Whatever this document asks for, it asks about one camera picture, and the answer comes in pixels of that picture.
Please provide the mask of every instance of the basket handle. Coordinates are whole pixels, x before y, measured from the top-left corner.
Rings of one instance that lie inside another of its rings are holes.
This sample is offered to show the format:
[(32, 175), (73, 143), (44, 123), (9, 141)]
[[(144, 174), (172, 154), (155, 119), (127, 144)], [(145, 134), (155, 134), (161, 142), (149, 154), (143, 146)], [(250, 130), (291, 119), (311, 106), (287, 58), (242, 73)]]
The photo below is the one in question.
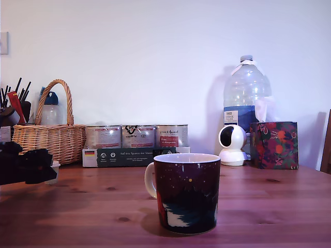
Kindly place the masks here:
[(43, 91), (42, 96), (39, 101), (38, 105), (38, 111), (37, 111), (37, 116), (36, 116), (36, 125), (41, 124), (41, 113), (42, 113), (42, 107), (45, 104), (46, 97), (48, 96), (49, 92), (53, 88), (54, 85), (56, 84), (61, 84), (64, 87), (64, 90), (67, 95), (67, 124), (68, 125), (73, 125), (73, 115), (72, 115), (72, 98), (71, 98), (71, 92), (69, 89), (69, 86), (67, 83), (61, 79), (55, 79), (53, 80)]

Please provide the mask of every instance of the white cup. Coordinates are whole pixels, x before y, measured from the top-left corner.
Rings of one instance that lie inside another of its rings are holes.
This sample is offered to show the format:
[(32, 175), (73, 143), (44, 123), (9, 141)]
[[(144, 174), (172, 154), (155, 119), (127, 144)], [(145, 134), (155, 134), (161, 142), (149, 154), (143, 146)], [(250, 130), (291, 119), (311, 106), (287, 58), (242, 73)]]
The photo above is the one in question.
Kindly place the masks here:
[(58, 161), (53, 161), (53, 165), (51, 167), (56, 172), (56, 178), (54, 178), (52, 180), (46, 181), (45, 184), (54, 184), (54, 183), (57, 183), (58, 171), (59, 171), (58, 169), (60, 167), (60, 163)]

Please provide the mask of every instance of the blue label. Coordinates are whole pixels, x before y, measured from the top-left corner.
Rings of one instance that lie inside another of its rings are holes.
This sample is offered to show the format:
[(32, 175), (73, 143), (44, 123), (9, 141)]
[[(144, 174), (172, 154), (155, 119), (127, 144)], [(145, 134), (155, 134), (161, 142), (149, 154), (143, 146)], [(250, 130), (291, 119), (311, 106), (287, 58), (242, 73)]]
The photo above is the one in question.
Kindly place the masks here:
[(255, 117), (255, 106), (231, 106), (224, 108), (224, 125), (235, 124), (249, 133), (252, 122), (259, 122)]

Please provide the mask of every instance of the chair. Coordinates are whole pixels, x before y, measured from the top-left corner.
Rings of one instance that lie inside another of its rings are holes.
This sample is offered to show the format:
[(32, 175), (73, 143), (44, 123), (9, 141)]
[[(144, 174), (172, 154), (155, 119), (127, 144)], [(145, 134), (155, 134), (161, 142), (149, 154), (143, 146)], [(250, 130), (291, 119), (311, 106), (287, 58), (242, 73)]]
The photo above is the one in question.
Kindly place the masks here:
[(321, 171), (331, 174), (331, 110), (326, 129), (324, 150), (322, 156)]

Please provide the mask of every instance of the white camera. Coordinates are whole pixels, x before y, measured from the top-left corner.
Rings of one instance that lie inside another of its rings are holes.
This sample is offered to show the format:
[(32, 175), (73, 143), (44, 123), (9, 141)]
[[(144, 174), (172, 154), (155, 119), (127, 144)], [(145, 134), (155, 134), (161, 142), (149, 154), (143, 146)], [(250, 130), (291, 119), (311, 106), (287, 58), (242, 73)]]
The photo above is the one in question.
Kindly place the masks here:
[(218, 141), (223, 147), (219, 154), (221, 164), (241, 166), (247, 160), (247, 155), (242, 151), (246, 144), (246, 133), (238, 125), (226, 125), (218, 134)]

